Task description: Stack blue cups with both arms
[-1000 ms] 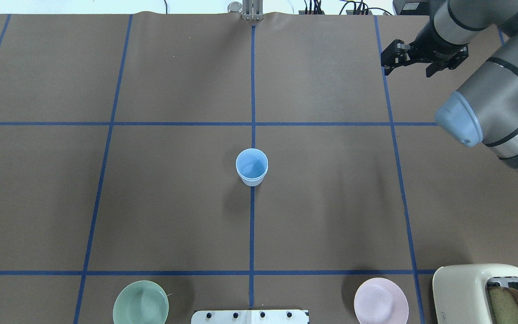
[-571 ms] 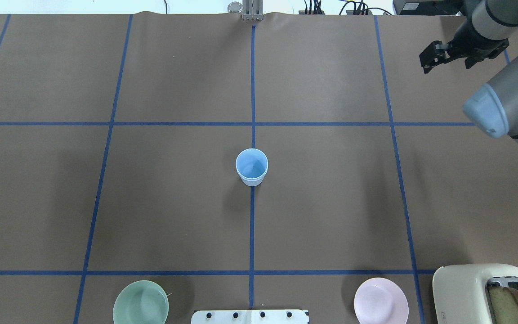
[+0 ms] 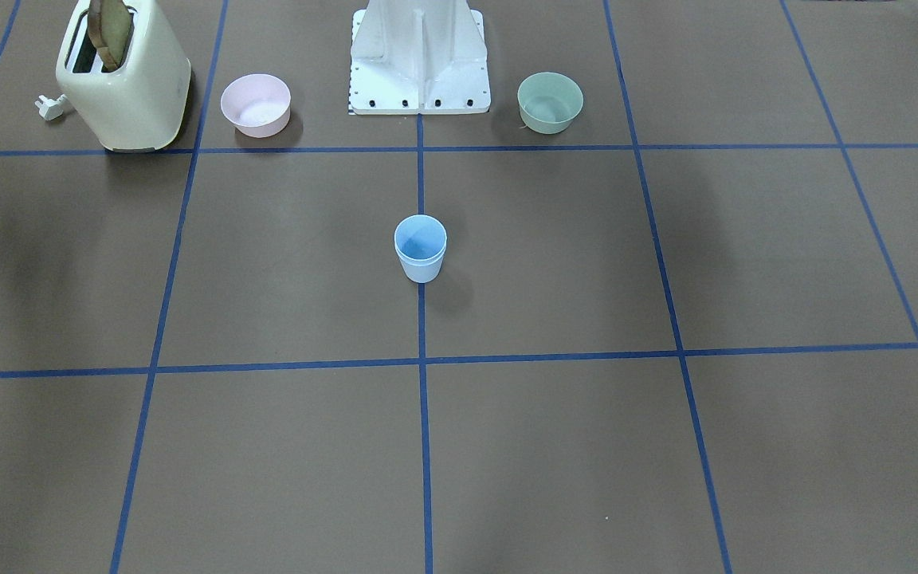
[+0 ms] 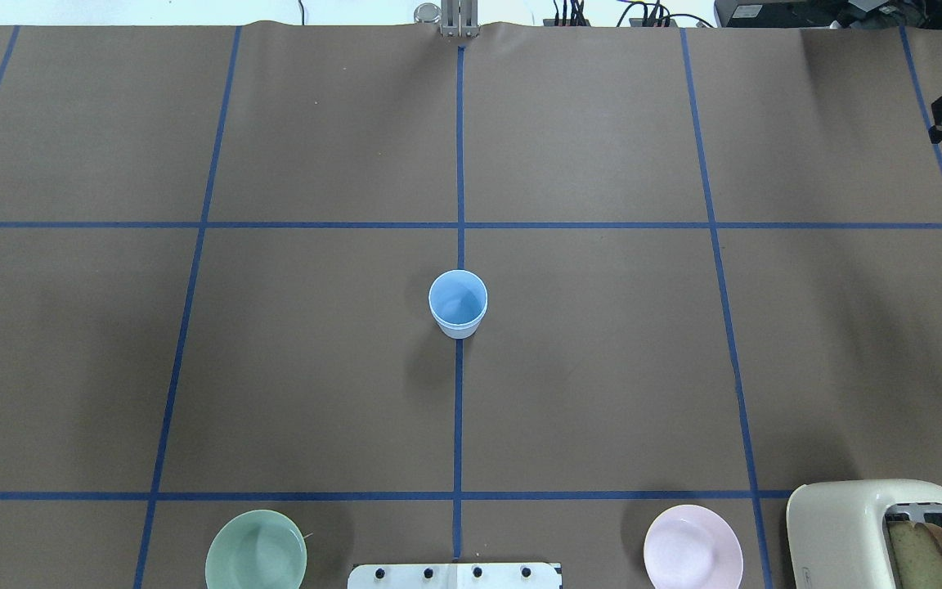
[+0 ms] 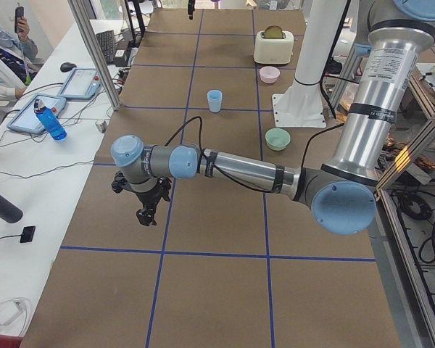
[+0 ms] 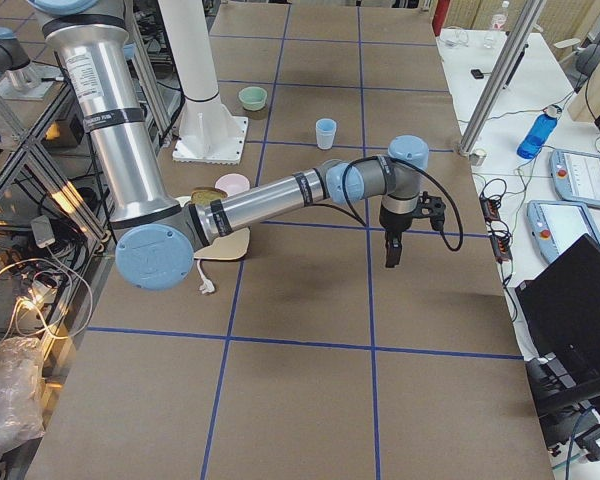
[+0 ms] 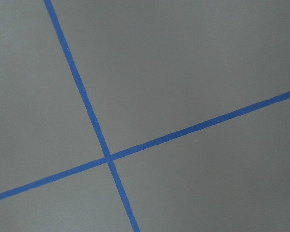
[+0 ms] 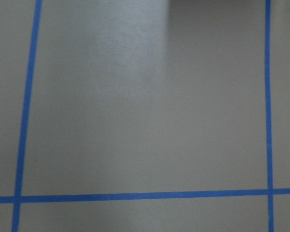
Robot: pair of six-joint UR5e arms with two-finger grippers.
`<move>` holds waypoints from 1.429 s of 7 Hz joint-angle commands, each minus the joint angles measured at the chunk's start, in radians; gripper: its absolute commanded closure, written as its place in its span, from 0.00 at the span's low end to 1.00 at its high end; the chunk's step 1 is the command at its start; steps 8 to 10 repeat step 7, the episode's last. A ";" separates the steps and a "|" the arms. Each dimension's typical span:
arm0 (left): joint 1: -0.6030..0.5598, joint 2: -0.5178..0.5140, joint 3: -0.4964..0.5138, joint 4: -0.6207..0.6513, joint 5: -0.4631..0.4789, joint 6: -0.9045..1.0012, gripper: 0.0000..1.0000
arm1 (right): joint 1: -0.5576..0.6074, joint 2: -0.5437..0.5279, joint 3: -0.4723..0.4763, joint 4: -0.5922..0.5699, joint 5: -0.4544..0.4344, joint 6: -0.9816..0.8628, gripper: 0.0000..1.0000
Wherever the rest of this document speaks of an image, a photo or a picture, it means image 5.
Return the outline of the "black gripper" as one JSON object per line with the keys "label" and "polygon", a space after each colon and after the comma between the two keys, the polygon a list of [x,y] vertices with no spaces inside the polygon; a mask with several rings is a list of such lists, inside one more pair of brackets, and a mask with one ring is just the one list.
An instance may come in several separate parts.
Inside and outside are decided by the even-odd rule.
{"label": "black gripper", "polygon": [[141,225],[156,225],[156,208],[163,199],[170,201],[171,180],[169,178],[147,178],[144,182],[129,183],[121,171],[116,172],[111,184],[112,190],[119,194],[121,191],[134,193],[143,207],[136,211],[136,217]]}

